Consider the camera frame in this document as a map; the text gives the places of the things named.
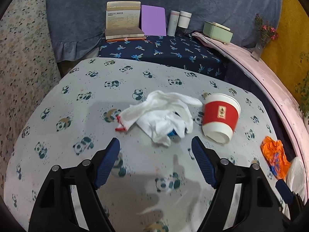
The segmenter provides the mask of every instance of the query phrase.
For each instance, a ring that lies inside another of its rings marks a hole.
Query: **panda print sheet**
[[[200,99],[225,93],[241,105],[232,140],[221,145],[201,130],[202,108],[190,107],[194,130],[184,139],[173,136],[170,147],[152,143],[136,125],[115,132],[117,115],[143,102],[154,90],[178,92]],[[113,137],[121,150],[107,183],[98,191],[104,210],[118,232],[195,232],[214,196],[191,151],[199,136],[207,148],[232,163],[260,164],[278,199],[276,179],[260,144],[266,135],[276,140],[262,103],[251,93],[195,72],[117,58],[81,61],[44,98],[22,130],[7,167],[4,201],[27,230],[31,211],[50,168],[73,167],[105,149]],[[80,226],[87,228],[75,186],[72,199]],[[236,185],[225,228],[233,225],[239,202]]]

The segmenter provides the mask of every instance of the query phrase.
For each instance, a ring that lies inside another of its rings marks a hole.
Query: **book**
[[[145,40],[145,37],[126,37],[126,38],[115,38],[115,39],[108,39],[105,42],[119,42],[119,41],[133,41],[133,40]]]
[[[138,27],[141,2],[114,1],[106,4],[106,28]]]
[[[146,36],[166,36],[165,9],[142,5],[142,31]]]
[[[139,27],[105,29],[105,39],[144,37],[144,32]]]

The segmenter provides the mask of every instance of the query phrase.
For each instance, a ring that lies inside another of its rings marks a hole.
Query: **cup label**
[[[225,106],[219,105],[217,117],[225,119],[226,114],[227,114],[227,108]]]

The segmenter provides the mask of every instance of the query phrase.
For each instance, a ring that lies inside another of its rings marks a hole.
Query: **blue gripper pad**
[[[120,152],[120,142],[118,139],[115,139],[115,142],[110,146],[101,164],[97,168],[96,178],[94,182],[96,188],[99,188],[106,183],[107,178],[112,171],[112,168],[118,157],[119,152]]]
[[[205,181],[215,188],[217,186],[215,168],[197,138],[192,139],[191,148]]]

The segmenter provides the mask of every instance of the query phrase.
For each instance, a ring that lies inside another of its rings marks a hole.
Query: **green box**
[[[228,44],[233,36],[233,32],[229,28],[215,22],[211,23],[206,21],[204,23],[203,34],[225,44]]]

